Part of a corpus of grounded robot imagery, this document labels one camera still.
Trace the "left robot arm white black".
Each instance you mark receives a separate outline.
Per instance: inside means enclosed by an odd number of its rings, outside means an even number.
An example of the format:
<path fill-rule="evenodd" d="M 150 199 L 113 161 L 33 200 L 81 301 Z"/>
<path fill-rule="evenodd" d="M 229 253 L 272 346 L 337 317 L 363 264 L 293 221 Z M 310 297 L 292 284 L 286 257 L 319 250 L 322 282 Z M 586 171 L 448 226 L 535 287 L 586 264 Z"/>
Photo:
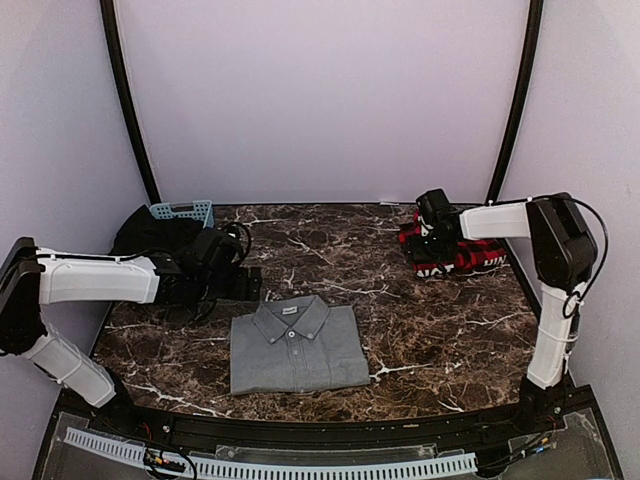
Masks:
<path fill-rule="evenodd" d="M 117 376 L 77 345 L 80 316 L 98 321 L 107 306 L 195 306 L 259 299 L 262 272 L 246 267 L 233 239 L 177 258 L 162 249 L 127 255 L 81 254 L 18 238 L 1 265 L 1 352 L 32 362 L 77 394 L 120 436 L 141 427 L 140 412 Z"/>

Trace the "light blue plastic basket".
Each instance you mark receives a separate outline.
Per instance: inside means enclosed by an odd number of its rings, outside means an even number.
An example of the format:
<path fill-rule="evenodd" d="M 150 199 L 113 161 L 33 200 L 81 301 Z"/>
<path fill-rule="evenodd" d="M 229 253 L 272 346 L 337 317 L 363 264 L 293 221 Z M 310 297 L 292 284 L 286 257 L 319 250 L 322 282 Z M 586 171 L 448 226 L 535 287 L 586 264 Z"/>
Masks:
<path fill-rule="evenodd" d="M 149 211 L 162 227 L 187 225 L 193 222 L 198 222 L 202 229 L 215 226 L 214 208 L 210 200 L 156 203 L 149 207 Z"/>

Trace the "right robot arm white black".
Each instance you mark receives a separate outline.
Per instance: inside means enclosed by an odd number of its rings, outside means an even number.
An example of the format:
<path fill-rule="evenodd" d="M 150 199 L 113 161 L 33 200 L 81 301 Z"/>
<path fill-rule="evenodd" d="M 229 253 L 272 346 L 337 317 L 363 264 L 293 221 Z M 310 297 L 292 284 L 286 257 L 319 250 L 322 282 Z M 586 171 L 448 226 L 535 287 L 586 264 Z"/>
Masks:
<path fill-rule="evenodd" d="M 431 227 L 426 247 L 437 260 L 451 260 L 461 241 L 531 241 L 542 301 L 526 379 L 541 390 L 560 383 L 577 338 L 581 305 L 609 250 L 608 231 L 599 213 L 566 192 L 462 208 L 453 205 L 442 189 L 435 189 L 419 196 L 416 205 Z"/>

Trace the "grey long sleeve shirt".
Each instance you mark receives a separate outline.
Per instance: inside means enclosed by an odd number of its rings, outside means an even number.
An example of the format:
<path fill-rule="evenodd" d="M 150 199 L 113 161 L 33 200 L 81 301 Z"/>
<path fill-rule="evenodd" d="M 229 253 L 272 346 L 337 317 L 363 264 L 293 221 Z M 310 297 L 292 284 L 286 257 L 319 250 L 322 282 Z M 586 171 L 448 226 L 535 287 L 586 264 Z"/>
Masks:
<path fill-rule="evenodd" d="M 308 393 L 370 383 L 353 308 L 318 295 L 259 304 L 230 331 L 230 392 Z"/>

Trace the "black corner post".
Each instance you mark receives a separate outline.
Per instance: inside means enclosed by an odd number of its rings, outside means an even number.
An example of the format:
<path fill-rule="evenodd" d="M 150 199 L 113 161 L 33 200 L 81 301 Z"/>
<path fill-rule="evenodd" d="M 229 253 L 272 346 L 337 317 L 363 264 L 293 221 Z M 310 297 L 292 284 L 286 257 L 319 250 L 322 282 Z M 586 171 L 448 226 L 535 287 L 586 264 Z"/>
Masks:
<path fill-rule="evenodd" d="M 100 0 L 99 6 L 112 76 L 138 173 L 149 202 L 152 204 L 160 203 L 160 191 L 144 143 L 126 71 L 124 50 L 118 28 L 116 2 Z"/>
<path fill-rule="evenodd" d="M 496 201 L 499 198 L 508 173 L 510 161 L 512 159 L 519 128 L 525 110 L 530 81 L 533 74 L 538 40 L 542 25 L 543 10 L 543 0 L 531 0 L 529 2 L 521 58 L 514 86 L 513 97 L 507 116 L 503 139 L 500 145 L 487 195 L 485 197 L 486 202 Z"/>

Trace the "black curved front rail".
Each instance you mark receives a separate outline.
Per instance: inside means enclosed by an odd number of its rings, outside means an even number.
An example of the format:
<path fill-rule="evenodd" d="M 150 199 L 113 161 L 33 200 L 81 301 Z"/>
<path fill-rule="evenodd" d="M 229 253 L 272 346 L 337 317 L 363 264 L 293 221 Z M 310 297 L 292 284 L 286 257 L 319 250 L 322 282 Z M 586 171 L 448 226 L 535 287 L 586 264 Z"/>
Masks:
<path fill-rule="evenodd" d="M 152 438 L 178 448 L 208 451 L 220 445 L 293 448 L 382 448 L 419 443 L 439 447 L 491 448 L 524 433 L 551 428 L 546 418 L 522 422 L 514 405 L 468 413 L 367 422 L 268 422 L 171 413 L 135 405 L 115 412 L 89 407 L 106 425 L 127 433 L 150 427 Z"/>

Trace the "black left corner post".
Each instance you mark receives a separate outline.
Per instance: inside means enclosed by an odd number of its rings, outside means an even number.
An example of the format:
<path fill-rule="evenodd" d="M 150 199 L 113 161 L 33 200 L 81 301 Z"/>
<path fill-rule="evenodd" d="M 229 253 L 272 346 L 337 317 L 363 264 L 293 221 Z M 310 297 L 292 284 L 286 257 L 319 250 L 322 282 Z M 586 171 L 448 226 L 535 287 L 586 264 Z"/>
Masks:
<path fill-rule="evenodd" d="M 160 191 L 144 143 L 126 71 L 124 50 L 118 28 L 116 2 L 100 0 L 99 6 L 112 76 L 138 173 L 149 202 L 152 204 L 160 203 Z"/>

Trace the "black right corner post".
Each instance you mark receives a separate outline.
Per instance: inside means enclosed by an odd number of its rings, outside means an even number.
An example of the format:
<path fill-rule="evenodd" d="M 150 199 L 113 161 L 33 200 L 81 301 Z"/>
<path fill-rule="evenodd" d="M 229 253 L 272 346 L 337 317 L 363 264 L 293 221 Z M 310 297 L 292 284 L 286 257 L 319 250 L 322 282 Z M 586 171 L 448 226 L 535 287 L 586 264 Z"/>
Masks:
<path fill-rule="evenodd" d="M 510 161 L 512 159 L 519 128 L 525 110 L 530 81 L 533 74 L 538 40 L 542 25 L 543 10 L 543 0 L 531 0 L 529 2 L 521 58 L 514 86 L 513 97 L 507 116 L 503 139 L 500 145 L 487 195 L 485 197 L 486 202 L 496 201 L 499 198 L 508 173 Z"/>

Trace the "black garment in basket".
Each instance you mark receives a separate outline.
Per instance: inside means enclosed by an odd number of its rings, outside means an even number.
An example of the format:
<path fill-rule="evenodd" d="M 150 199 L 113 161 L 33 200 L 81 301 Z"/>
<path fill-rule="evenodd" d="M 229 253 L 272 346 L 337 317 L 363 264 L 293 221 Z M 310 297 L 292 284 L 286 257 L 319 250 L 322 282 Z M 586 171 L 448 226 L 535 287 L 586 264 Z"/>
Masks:
<path fill-rule="evenodd" d="M 110 255 L 133 255 L 146 250 L 174 253 L 189 246 L 203 229 L 191 218 L 156 219 L 146 206 L 139 207 L 120 227 Z"/>

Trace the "red black plaid shirt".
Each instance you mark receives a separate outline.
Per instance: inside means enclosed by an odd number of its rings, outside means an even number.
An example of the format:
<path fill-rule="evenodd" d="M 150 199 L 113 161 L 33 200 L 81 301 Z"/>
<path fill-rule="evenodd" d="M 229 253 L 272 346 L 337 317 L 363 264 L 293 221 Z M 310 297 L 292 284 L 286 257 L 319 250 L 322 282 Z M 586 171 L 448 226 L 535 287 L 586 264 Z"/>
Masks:
<path fill-rule="evenodd" d="M 495 239 L 457 241 L 458 253 L 454 263 L 416 264 L 408 255 L 407 238 L 412 235 L 434 235 L 431 226 L 425 225 L 418 211 L 413 220 L 399 226 L 397 238 L 406 254 L 415 275 L 421 279 L 449 274 L 462 274 L 488 270 L 503 265 L 507 261 L 507 252 Z"/>

